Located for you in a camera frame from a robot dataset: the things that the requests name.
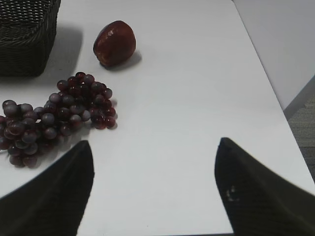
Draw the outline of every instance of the white table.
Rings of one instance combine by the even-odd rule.
[[[315,90],[315,1],[234,2],[289,119]]]
[[[120,70],[106,71],[92,46],[103,26],[117,19],[133,28],[137,52]],[[76,71],[112,88],[118,113],[116,130],[92,130],[82,137],[92,146],[95,178],[78,236],[232,232],[214,178],[223,136],[315,193],[230,0],[63,1],[45,73],[2,83],[0,98],[43,105],[55,83]],[[0,158],[0,196],[66,150],[33,170],[16,169]]]

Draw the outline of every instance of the red apple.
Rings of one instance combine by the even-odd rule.
[[[95,40],[93,51],[105,67],[128,60],[136,49],[136,39],[129,25],[114,21],[105,26]]]

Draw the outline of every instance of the grape cluster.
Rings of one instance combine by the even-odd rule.
[[[57,83],[43,107],[16,104],[6,100],[0,116],[0,149],[7,150],[10,163],[33,167],[37,157],[53,149],[60,136],[70,136],[91,120],[96,129],[112,128],[115,109],[109,100],[112,91],[105,84],[83,72]]]

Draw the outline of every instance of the table surface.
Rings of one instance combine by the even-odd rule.
[[[137,50],[105,70],[92,52],[115,20]],[[221,137],[315,193],[315,186],[238,12],[230,0],[63,1],[47,69],[1,79],[1,100],[45,103],[56,82],[85,71],[112,88],[115,130],[85,129],[35,169],[0,158],[0,196],[89,140],[94,185],[78,236],[230,233],[214,178]]]

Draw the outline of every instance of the fake fruit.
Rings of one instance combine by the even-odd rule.
[[[136,39],[129,25],[114,21],[99,33],[93,51],[99,62],[111,67],[128,60],[136,49]]]

